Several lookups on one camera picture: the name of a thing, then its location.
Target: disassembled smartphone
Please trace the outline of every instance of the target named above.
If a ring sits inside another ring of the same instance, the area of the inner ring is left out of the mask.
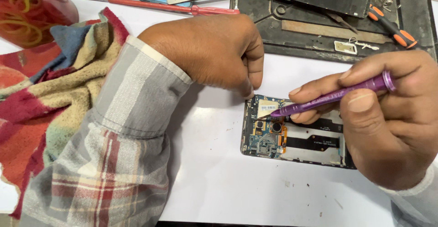
[[[345,146],[339,111],[324,114],[308,125],[294,123],[289,116],[259,119],[290,104],[289,100],[264,95],[246,101],[242,154],[355,169]]]

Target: shirt sleeve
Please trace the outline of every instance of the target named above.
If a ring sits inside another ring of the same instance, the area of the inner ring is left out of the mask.
[[[192,80],[129,37],[96,104],[25,192],[21,226],[155,226],[166,201],[164,133]]]
[[[398,227],[438,226],[438,169],[431,164],[424,179],[408,190],[380,187],[390,198],[394,221]]]

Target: right hand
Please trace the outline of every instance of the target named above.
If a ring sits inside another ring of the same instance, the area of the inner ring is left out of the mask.
[[[340,101],[344,136],[357,169],[388,189],[417,185],[438,152],[438,67],[424,51],[389,52],[368,57],[343,74],[329,75],[291,92],[293,102],[391,72],[395,92],[358,89]],[[333,104],[295,116],[297,123],[315,121]]]

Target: red container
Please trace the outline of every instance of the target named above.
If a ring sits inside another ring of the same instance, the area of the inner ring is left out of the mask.
[[[0,37],[23,48],[51,42],[55,25],[77,22],[71,0],[0,0]]]

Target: hand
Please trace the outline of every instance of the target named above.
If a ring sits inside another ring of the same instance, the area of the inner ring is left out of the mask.
[[[246,15],[214,15],[159,23],[138,38],[199,84],[236,89],[245,99],[263,78],[263,42]]]
[[[292,91],[304,103],[389,70],[397,90],[379,97],[369,89],[345,95],[339,103],[347,147],[357,169],[388,189],[417,185],[438,152],[438,67],[424,51],[389,52],[358,62],[343,74],[329,75]],[[313,122],[335,104],[295,116]]]

